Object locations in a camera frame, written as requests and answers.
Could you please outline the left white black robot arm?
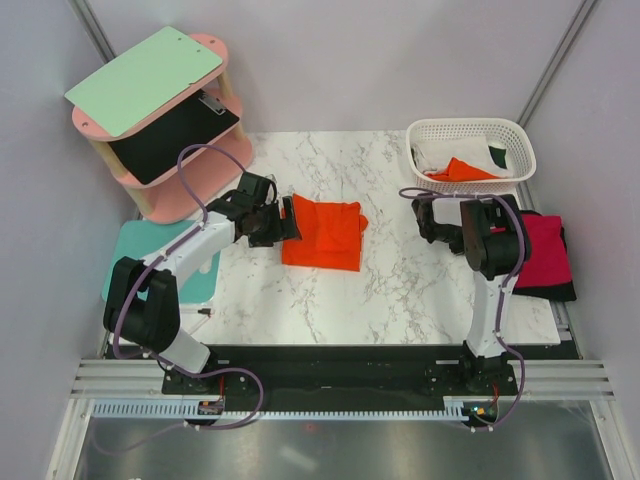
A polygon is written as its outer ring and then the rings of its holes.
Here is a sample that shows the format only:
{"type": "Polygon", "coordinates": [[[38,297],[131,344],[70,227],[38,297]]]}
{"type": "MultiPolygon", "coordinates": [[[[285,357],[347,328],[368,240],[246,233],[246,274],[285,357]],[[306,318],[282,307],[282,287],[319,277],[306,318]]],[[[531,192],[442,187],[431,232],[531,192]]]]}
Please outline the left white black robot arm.
{"type": "Polygon", "coordinates": [[[182,327],[179,291],[207,260],[245,237],[251,248],[299,240],[291,196],[280,198],[275,182],[245,172],[238,187],[204,204],[202,219],[156,252],[142,259],[124,256],[111,274],[103,324],[112,334],[116,358],[125,355],[122,339],[142,354],[184,374],[198,393],[219,382],[212,351],[182,327]]]}

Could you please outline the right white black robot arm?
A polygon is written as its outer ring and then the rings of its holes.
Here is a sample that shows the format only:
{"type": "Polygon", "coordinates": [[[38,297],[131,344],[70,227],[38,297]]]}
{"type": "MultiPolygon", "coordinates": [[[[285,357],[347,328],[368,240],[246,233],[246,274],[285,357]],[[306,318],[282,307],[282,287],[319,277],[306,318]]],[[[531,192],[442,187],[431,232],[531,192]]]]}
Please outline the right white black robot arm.
{"type": "Polygon", "coordinates": [[[419,233],[445,243],[473,272],[472,321],[456,368],[447,369],[464,393],[517,392],[502,333],[518,277],[532,253],[515,197],[422,194],[411,201],[419,233]]]}

